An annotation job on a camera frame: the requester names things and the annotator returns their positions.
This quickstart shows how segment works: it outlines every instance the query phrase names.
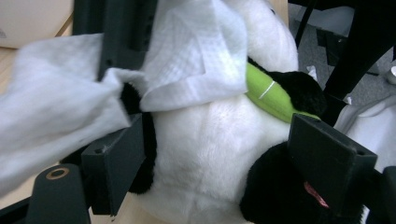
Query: panda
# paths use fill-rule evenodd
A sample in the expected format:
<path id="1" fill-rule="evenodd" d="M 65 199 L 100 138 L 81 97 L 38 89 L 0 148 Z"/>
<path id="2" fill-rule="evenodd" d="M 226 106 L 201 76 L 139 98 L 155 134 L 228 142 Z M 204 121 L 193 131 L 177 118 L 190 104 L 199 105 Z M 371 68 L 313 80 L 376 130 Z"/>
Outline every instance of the panda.
<path id="1" fill-rule="evenodd" d="M 336 217 L 288 160 L 292 114 L 318 118 L 326 100 L 318 83 L 298 72 L 287 26 L 265 0 L 207 2 L 246 25 L 247 92 L 149 111 L 156 147 L 146 151 L 130 189 L 138 204 L 175 224 L 359 223 Z M 132 83 L 143 96 L 144 82 Z"/>

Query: gray carpet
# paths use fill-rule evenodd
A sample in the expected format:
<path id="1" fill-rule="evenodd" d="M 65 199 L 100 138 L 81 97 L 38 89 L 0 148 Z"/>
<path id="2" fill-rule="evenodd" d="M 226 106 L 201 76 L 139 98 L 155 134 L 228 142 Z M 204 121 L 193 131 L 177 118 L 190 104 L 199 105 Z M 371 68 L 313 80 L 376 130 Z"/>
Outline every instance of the gray carpet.
<path id="1" fill-rule="evenodd" d="M 300 6 L 289 4 L 289 27 L 293 35 L 297 33 L 300 23 L 296 20 Z M 327 65 L 326 49 L 318 46 L 316 27 L 307 25 L 299 47 L 300 70 L 307 72 L 306 67 L 314 65 L 317 69 L 319 85 L 324 88 L 333 67 Z M 366 105 L 381 100 L 390 94 L 396 94 L 396 85 L 391 85 L 385 79 L 385 73 L 396 65 L 392 62 L 391 49 L 376 63 L 379 76 L 366 74 L 349 96 L 353 105 Z"/>

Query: white plush belly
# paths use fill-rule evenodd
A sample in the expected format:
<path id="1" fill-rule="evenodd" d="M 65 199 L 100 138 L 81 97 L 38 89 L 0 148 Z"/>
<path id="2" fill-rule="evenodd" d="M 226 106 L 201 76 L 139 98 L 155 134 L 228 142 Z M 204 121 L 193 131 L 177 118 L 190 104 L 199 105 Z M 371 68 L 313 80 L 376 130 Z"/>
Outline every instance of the white plush belly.
<path id="1" fill-rule="evenodd" d="M 139 198 L 150 213 L 172 223 L 240 222 L 249 168 L 269 147 L 286 141 L 290 129 L 245 95 L 153 117 L 154 183 Z"/>

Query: green fabric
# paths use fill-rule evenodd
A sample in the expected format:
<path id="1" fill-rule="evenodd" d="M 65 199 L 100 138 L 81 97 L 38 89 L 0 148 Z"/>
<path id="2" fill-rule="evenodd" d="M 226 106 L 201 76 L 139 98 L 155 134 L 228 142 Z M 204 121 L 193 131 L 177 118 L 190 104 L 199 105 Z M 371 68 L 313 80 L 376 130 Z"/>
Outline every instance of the green fabric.
<path id="1" fill-rule="evenodd" d="M 273 83 L 271 77 L 250 63 L 247 64 L 247 89 L 246 95 L 255 105 L 287 123 L 291 123 L 294 113 L 318 119 L 317 116 L 294 109 L 286 91 L 276 82 Z"/>

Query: wooden table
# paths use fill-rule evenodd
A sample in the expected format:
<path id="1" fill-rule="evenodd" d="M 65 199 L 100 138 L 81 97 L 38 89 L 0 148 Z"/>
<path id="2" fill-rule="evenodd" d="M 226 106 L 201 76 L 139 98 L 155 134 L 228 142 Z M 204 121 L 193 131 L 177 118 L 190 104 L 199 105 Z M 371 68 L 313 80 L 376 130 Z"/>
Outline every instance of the wooden table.
<path id="1" fill-rule="evenodd" d="M 286 0 L 269 0 L 276 12 L 283 18 L 286 24 L 289 24 L 289 16 L 288 16 L 288 1 Z M 71 27 L 69 26 L 63 35 L 70 35 Z M 10 81 L 12 64 L 17 53 L 16 49 L 5 49 L 0 48 L 0 94 L 4 93 L 7 90 L 7 84 Z M 22 186 L 15 189 L 13 192 L 10 192 L 6 197 L 0 199 L 0 209 L 18 202 L 26 197 L 29 197 L 32 192 L 32 186 L 34 184 L 35 177 L 32 176 L 29 180 L 27 180 Z M 124 203 L 120 209 L 119 215 L 114 217 L 101 217 L 101 216 L 92 216 L 93 224 L 118 224 L 118 223 L 150 223 L 150 224 L 165 224 L 160 220 L 150 216 L 141 208 L 139 208 L 134 203 L 134 197 L 131 194 L 128 194 L 124 200 Z"/>

